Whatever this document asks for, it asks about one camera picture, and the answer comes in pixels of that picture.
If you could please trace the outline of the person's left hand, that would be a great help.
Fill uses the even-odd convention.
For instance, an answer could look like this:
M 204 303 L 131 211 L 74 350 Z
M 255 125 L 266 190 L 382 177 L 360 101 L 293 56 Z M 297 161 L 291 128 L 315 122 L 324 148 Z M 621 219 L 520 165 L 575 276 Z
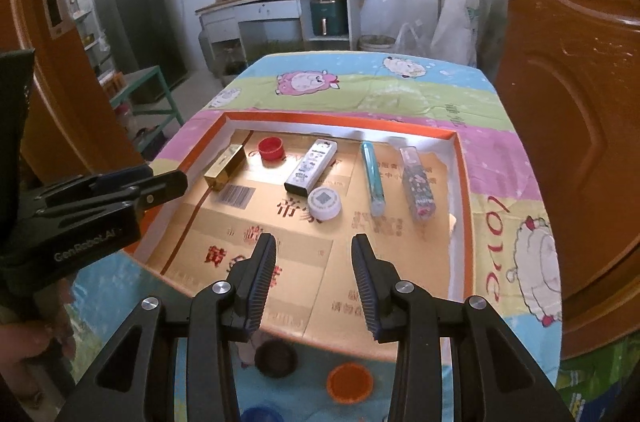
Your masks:
M 37 357 L 52 341 L 62 346 L 68 359 L 76 356 L 76 341 L 70 316 L 61 306 L 51 320 L 20 321 L 15 316 L 1 324 L 1 376 L 18 399 L 32 399 L 40 393 L 26 359 Z

